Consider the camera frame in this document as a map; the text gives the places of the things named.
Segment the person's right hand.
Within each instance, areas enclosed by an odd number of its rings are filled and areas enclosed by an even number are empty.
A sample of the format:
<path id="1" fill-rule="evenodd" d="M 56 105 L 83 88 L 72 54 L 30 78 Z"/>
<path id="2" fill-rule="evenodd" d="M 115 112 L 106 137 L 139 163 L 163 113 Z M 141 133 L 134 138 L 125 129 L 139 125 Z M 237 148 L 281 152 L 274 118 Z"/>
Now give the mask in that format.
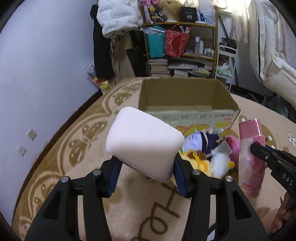
<path id="1" fill-rule="evenodd" d="M 273 222 L 271 223 L 270 233 L 275 233 L 282 227 L 282 223 L 284 220 L 288 221 L 292 216 L 292 211 L 287 210 L 287 203 L 290 195 L 288 193 L 285 194 L 284 199 L 275 215 Z"/>

